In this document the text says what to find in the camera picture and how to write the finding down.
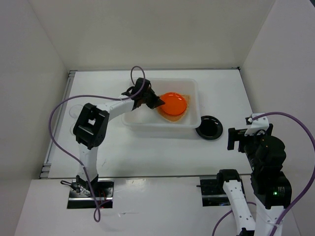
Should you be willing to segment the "orange round plate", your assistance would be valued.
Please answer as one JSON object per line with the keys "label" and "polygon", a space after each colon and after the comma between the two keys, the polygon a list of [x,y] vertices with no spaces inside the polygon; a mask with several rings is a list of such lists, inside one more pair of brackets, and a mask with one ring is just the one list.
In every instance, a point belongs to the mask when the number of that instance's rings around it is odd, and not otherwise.
{"label": "orange round plate", "polygon": [[188,107],[186,99],[176,92],[165,93],[160,98],[164,104],[159,106],[159,108],[167,115],[179,116]]}

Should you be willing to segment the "woven triangular bamboo plate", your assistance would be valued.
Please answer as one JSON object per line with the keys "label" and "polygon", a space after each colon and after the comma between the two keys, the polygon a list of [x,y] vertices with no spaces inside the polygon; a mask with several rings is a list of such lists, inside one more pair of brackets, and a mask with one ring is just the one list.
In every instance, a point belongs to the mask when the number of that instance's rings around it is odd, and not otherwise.
{"label": "woven triangular bamboo plate", "polygon": [[170,122],[179,122],[185,115],[186,113],[188,112],[189,110],[189,105],[190,105],[190,96],[189,95],[186,95],[186,94],[180,94],[182,95],[186,101],[187,101],[187,104],[188,104],[188,107],[186,109],[186,111],[184,113],[182,113],[181,115],[179,116],[171,116],[171,115],[167,115],[166,113],[164,113],[159,107],[157,108],[157,112],[167,121],[170,121]]}

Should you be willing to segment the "black round plate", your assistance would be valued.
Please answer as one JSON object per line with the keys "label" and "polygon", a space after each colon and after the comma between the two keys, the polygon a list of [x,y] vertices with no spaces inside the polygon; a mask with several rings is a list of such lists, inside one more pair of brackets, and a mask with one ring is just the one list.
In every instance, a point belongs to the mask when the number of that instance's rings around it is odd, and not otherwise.
{"label": "black round plate", "polygon": [[223,134],[223,125],[216,117],[202,116],[201,124],[195,130],[202,139],[214,141]]}

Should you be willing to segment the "clear plastic cup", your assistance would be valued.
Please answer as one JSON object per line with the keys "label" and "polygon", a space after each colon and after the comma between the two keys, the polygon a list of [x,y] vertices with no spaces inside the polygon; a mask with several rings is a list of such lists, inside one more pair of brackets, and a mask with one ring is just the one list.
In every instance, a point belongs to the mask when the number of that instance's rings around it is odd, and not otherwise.
{"label": "clear plastic cup", "polygon": [[74,136],[74,132],[73,132],[74,126],[75,126],[75,123],[73,123],[73,124],[71,125],[71,127],[70,127],[70,134],[71,134],[72,136]]}
{"label": "clear plastic cup", "polygon": [[80,104],[72,106],[69,110],[70,117],[73,119],[77,119],[79,117],[82,109],[83,109],[83,106]]}

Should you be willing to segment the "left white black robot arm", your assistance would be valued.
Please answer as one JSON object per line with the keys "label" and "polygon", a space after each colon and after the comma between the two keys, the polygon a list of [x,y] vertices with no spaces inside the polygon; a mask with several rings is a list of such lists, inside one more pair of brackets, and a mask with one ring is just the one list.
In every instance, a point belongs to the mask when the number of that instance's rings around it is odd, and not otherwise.
{"label": "left white black robot arm", "polygon": [[142,104],[155,109],[165,102],[155,94],[149,80],[138,78],[135,85],[116,100],[101,105],[87,103],[83,106],[73,134],[79,145],[80,161],[76,183],[86,196],[93,196],[98,191],[97,152],[105,139],[109,121],[139,108]]}

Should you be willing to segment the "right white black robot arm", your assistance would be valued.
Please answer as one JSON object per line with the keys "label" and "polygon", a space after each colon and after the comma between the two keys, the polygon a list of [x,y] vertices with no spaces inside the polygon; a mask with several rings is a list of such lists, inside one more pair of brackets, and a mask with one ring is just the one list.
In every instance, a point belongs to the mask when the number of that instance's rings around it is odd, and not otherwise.
{"label": "right white black robot arm", "polygon": [[284,143],[271,135],[272,126],[247,134],[245,129],[228,130],[228,150],[235,142],[238,151],[248,159],[256,216],[251,214],[245,199],[241,178],[235,169],[222,169],[217,174],[216,189],[225,193],[234,215],[239,236],[280,236],[283,230],[281,214],[291,203],[292,188],[282,172],[286,159]]}

